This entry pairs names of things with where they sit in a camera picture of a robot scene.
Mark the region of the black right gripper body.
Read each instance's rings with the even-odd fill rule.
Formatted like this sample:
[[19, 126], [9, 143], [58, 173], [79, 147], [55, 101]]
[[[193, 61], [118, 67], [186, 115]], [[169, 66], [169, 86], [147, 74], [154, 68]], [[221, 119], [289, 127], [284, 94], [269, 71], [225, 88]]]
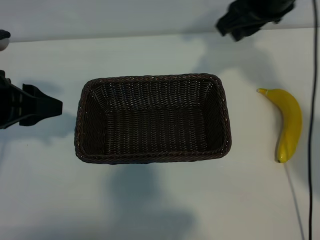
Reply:
[[282, 17], [287, 8], [287, 0], [236, 0], [232, 5], [232, 28], [261, 28]]

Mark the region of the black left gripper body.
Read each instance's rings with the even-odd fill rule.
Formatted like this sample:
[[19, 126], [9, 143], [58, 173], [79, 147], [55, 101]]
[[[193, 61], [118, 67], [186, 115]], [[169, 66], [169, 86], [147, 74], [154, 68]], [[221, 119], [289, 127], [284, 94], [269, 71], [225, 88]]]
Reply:
[[4, 70], [0, 71], [0, 128], [19, 123], [22, 126], [22, 90], [11, 83]]

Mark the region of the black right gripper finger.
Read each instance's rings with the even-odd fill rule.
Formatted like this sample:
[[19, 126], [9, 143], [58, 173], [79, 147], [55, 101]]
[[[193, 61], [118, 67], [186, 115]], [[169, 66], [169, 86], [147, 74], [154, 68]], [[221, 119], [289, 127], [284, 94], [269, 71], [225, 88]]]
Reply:
[[231, 35], [232, 23], [236, 21], [246, 22], [247, 3], [232, 2], [225, 15], [223, 15], [216, 23], [216, 28], [222, 36]]
[[231, 36], [234, 41], [238, 42], [243, 38], [249, 37], [258, 32], [262, 27], [261, 22], [240, 22], [235, 21], [231, 24]]

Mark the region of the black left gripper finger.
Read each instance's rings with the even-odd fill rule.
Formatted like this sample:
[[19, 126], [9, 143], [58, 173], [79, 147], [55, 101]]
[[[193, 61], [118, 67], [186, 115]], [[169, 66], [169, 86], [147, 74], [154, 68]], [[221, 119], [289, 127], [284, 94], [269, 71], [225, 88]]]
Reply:
[[22, 90], [31, 95], [37, 104], [42, 104], [44, 107], [61, 109], [63, 103], [51, 96], [44, 94], [39, 88], [31, 84], [23, 84]]
[[27, 118], [21, 120], [19, 122], [20, 126], [34, 126], [38, 122], [48, 119], [60, 116], [62, 114], [63, 109], [61, 107], [59, 108], [50, 108], [50, 109], [44, 109], [41, 110], [40, 113], [32, 114], [31, 116], [28, 116]]

